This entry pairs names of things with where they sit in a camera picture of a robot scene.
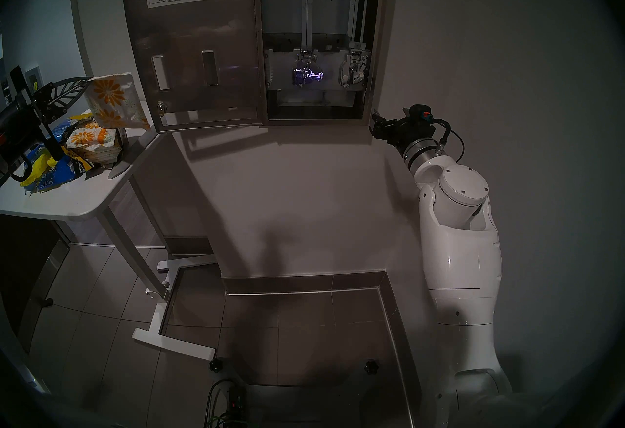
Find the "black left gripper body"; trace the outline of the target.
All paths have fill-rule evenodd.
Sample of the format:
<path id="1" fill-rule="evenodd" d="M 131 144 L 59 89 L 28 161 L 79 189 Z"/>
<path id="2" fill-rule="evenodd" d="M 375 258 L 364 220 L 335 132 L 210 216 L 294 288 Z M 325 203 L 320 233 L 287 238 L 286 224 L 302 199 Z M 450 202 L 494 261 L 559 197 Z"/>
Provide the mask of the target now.
<path id="1" fill-rule="evenodd" d="M 40 143 L 56 161 L 65 156 L 49 128 L 62 115 L 44 115 L 40 111 L 19 66 L 9 74 L 16 97 L 1 112 L 1 183 L 9 178 L 22 182 L 30 176 L 32 163 L 27 153 Z"/>

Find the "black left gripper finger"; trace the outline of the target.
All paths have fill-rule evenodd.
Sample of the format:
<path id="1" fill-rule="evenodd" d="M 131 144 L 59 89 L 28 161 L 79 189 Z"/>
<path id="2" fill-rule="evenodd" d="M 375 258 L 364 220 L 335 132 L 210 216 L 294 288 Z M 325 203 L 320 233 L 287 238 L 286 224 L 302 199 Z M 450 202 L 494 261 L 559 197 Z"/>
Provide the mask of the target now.
<path id="1" fill-rule="evenodd" d="M 82 96 L 89 79 L 65 79 L 38 90 L 38 107 L 44 115 L 64 115 Z"/>
<path id="2" fill-rule="evenodd" d="M 56 83 L 48 83 L 33 94 L 35 101 L 77 101 L 89 85 L 90 77 L 68 78 Z"/>

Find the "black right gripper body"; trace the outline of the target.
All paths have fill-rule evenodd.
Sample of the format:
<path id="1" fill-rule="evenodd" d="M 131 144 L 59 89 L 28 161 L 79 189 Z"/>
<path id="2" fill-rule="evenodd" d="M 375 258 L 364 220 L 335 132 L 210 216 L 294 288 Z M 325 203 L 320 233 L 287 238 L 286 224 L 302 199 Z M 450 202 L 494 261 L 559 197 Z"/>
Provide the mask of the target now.
<path id="1" fill-rule="evenodd" d="M 431 139 L 435 131 L 435 126 L 421 116 L 392 120 L 380 118 L 380 140 L 399 151 L 404 151 L 416 140 Z"/>

